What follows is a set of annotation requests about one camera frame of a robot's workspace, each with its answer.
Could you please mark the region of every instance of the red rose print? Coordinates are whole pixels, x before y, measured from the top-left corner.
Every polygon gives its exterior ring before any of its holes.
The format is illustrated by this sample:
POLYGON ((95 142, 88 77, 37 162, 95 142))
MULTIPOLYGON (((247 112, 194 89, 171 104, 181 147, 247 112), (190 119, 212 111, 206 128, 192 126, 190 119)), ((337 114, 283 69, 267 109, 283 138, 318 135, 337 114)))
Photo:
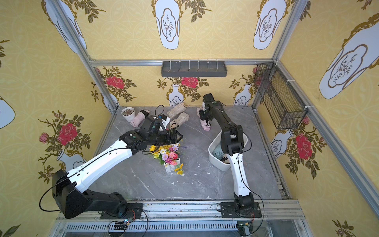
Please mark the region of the red rose print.
POLYGON ((304 118, 303 118, 303 124, 304 125, 308 125, 308 123, 309 123, 309 118, 307 117, 307 116, 305 116, 304 118))
POLYGON ((58 135, 58 141, 65 146, 69 141, 73 140, 78 135, 76 127, 72 124, 63 125, 58 135))
POLYGON ((312 155, 312 143, 303 133, 296 137, 298 153, 301 159, 307 160, 312 155))
POLYGON ((125 86, 122 79, 118 78, 118 77, 108 77, 106 79, 106 83, 110 86, 114 86, 114 87, 119 88, 119 89, 123 89, 125 86))
POLYGON ((49 138, 49 135, 47 133, 43 132, 41 134, 41 136, 39 136, 39 141, 42 143, 47 143, 48 138, 49 138))
POLYGON ((183 77, 182 78, 182 85, 196 88, 198 84, 199 84, 198 79, 196 77, 183 77))

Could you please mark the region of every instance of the flower bouquet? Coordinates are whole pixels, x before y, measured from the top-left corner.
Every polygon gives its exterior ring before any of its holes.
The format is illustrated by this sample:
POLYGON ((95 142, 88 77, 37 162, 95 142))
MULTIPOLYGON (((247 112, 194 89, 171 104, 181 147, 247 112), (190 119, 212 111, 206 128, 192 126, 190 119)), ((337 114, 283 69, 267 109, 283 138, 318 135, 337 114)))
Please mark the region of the flower bouquet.
POLYGON ((154 146, 150 147, 150 151, 153 152, 153 156, 155 159, 158 159, 161 165, 164 165, 167 173, 174 171, 179 175, 183 174, 183 164, 180 163, 179 159, 179 143, 173 145, 166 146, 154 146))

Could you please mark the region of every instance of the mounting plate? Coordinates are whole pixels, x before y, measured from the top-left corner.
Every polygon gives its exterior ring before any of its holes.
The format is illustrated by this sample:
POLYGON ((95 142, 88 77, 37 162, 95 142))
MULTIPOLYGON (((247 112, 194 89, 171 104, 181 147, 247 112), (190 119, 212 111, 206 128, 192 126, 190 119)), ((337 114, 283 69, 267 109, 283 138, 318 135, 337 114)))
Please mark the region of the mounting plate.
MULTIPOLYGON (((221 217, 222 218, 241 218, 236 214, 234 202, 222 202, 221 205, 221 217)), ((259 203, 254 202, 253 213, 255 218, 261 218, 262 213, 259 203)))
POLYGON ((119 218, 119 217, 110 215, 108 213, 102 212, 100 219, 108 219, 108 220, 127 219, 129 217, 133 217, 134 213, 136 214, 136 219, 140 219, 141 218, 141 212, 142 212, 142 206, 143 206, 143 204, 139 203, 139 202, 138 203, 127 203, 126 209, 128 210, 128 212, 123 217, 119 218))

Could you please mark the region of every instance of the pink towel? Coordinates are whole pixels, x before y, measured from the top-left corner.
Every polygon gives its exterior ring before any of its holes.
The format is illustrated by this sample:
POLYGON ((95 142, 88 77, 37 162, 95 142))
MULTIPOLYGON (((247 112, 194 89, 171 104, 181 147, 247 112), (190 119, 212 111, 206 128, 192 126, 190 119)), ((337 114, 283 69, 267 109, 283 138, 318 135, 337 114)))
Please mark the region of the pink towel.
MULTIPOLYGON (((200 118, 200 110, 202 110, 203 108, 202 107, 198 107, 196 110, 197 110, 197 115, 199 116, 200 118)), ((203 129, 205 131, 209 131, 211 130, 211 125, 210 123, 208 122, 208 120, 200 120, 200 124, 201 126, 203 127, 203 129)))
POLYGON ((140 123, 149 115, 150 111, 141 110, 130 122, 133 127, 138 127, 140 123))

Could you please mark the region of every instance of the wall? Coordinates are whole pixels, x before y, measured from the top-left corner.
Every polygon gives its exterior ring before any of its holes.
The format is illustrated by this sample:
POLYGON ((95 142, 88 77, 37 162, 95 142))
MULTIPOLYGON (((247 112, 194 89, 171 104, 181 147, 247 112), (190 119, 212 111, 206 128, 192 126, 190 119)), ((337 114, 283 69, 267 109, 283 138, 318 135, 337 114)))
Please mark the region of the wall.
POLYGON ((257 110, 290 194, 299 200, 313 236, 377 236, 379 220, 312 121, 306 117, 298 129, 277 130, 265 105, 257 110))
MULTIPOLYGON (((38 207, 52 174, 92 158, 110 114, 41 1, 2 0, 0 9, 0 230, 43 237, 58 214, 38 207)), ((42 206, 57 209, 51 192, 42 206)))
POLYGON ((292 9, 291 0, 64 2, 97 60, 271 58, 292 9))
POLYGON ((226 77, 201 78, 164 78, 159 66, 98 67, 97 70, 121 106, 169 106, 183 101, 185 105, 199 106, 206 93, 212 93, 226 105, 251 104, 257 92, 253 83, 255 67, 227 66, 226 77))
POLYGON ((281 61, 379 188, 379 1, 314 1, 310 15, 281 61))

